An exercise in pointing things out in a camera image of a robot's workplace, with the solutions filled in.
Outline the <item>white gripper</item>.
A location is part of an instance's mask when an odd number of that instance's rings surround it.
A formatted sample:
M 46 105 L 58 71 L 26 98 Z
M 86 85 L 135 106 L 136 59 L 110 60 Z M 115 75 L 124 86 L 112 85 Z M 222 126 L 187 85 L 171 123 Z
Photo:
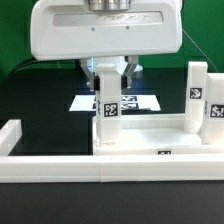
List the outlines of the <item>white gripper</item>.
M 30 25 L 32 55 L 40 60 L 81 59 L 91 91 L 100 78 L 93 57 L 125 56 L 121 88 L 130 88 L 138 65 L 133 55 L 177 52 L 182 45 L 182 0 L 128 0 L 123 10 L 95 10 L 95 0 L 39 0 Z

